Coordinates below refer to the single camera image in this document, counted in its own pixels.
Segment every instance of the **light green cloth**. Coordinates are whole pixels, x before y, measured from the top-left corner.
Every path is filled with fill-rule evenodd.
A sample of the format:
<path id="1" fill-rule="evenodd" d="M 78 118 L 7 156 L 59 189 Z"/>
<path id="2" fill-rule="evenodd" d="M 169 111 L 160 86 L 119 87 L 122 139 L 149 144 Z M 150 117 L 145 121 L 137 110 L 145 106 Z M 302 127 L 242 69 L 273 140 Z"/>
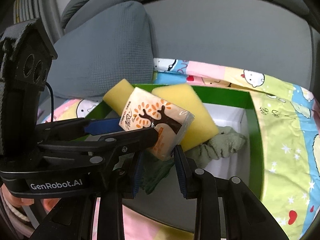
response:
<path id="1" fill-rule="evenodd" d="M 210 140 L 185 152 L 195 160 L 198 168 L 205 168 L 211 160 L 229 157 L 245 144 L 246 137 L 229 126 L 218 127 L 219 133 Z"/>
<path id="2" fill-rule="evenodd" d="M 244 146 L 246 138 L 242 134 L 237 133 L 228 126 L 218 127 L 218 129 L 219 134 L 185 153 L 186 157 L 195 160 L 198 168 L 205 168 L 211 160 L 229 157 L 232 153 L 238 152 Z M 120 156 L 119 163 L 115 165 L 115 169 L 122 167 L 124 160 L 132 156 L 133 154 Z M 173 165 L 173 159 L 163 162 L 148 151 L 144 152 L 144 173 L 140 187 L 145 190 L 147 195 L 153 192 L 161 179 L 168 176 Z"/>

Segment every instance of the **tissue packet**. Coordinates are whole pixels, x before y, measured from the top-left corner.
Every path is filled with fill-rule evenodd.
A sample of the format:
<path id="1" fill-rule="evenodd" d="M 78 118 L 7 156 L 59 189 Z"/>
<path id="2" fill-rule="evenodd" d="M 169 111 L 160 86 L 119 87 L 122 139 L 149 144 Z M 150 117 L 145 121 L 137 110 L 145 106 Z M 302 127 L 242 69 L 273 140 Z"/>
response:
<path id="1" fill-rule="evenodd" d="M 122 112 L 119 126 L 125 131 L 154 127 L 158 141 L 149 151 L 165 161 L 172 157 L 173 148 L 180 143 L 194 115 L 143 89 L 135 88 Z"/>

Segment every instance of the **yellow sponge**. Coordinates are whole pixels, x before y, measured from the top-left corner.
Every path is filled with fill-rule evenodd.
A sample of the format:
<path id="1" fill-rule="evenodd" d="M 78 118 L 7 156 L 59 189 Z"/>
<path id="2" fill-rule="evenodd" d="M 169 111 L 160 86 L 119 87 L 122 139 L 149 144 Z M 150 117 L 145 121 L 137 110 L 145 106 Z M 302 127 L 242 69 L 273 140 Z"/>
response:
<path id="1" fill-rule="evenodd" d="M 103 101 L 121 116 L 133 90 L 133 86 L 127 80 L 123 79 L 104 95 Z"/>
<path id="2" fill-rule="evenodd" d="M 158 87 L 153 89 L 152 94 L 182 107 L 195 116 L 181 141 L 184 151 L 190 150 L 218 134 L 218 128 L 212 117 L 190 85 L 179 84 Z"/>

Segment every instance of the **red heart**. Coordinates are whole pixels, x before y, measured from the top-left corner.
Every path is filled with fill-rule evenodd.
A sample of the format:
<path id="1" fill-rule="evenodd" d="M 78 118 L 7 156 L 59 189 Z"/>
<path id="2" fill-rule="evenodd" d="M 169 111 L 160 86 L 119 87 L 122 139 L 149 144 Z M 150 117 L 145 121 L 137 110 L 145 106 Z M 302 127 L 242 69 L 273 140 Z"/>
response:
<path id="1" fill-rule="evenodd" d="M 194 80 L 195 80 L 195 78 L 193 76 L 188 76 L 187 77 L 187 81 L 194 81 Z"/>
<path id="2" fill-rule="evenodd" d="M 296 221 L 297 217 L 298 217 L 298 214 L 294 210 L 291 210 L 289 212 L 290 219 L 288 221 L 288 225 L 292 225 Z"/>

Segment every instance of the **colorful bedsheet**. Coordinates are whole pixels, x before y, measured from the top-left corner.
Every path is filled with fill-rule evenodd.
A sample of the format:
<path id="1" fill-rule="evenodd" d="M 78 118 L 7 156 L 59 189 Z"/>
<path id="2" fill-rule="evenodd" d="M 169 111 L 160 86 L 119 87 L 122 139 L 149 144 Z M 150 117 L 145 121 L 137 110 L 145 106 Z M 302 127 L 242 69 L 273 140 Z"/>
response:
<path id="1" fill-rule="evenodd" d="M 224 87 L 249 91 L 257 112 L 264 152 L 262 203 L 290 240 L 311 225 L 320 205 L 320 107 L 300 86 L 248 70 L 176 59 L 155 59 L 154 83 Z M 97 102 L 68 100 L 55 120 L 86 116 Z M 123 209 L 126 239 L 192 239 Z"/>

